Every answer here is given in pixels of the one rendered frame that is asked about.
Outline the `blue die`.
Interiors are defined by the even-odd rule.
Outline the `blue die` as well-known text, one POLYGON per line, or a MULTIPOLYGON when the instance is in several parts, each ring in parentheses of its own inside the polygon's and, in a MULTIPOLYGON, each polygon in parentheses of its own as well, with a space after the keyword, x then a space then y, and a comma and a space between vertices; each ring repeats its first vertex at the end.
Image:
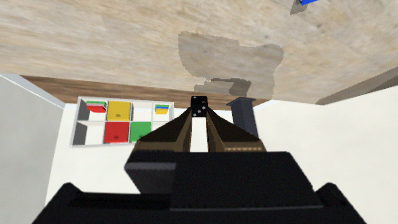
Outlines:
POLYGON ((305 5, 305 4, 308 4, 308 3, 311 3, 314 1, 318 1, 318 0, 299 0, 299 1, 300 1, 301 5, 305 5))

